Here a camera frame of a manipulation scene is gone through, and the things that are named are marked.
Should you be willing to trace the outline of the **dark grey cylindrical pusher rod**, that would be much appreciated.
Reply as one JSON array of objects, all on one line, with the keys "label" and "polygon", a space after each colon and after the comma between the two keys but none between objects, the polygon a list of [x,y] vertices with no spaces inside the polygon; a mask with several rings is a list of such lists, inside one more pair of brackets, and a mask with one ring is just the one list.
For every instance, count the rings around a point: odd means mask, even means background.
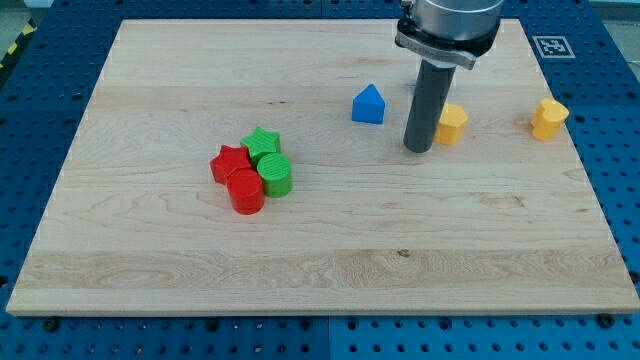
[{"label": "dark grey cylindrical pusher rod", "polygon": [[454,73],[454,67],[421,61],[403,138],[408,150],[424,153],[431,148]]}]

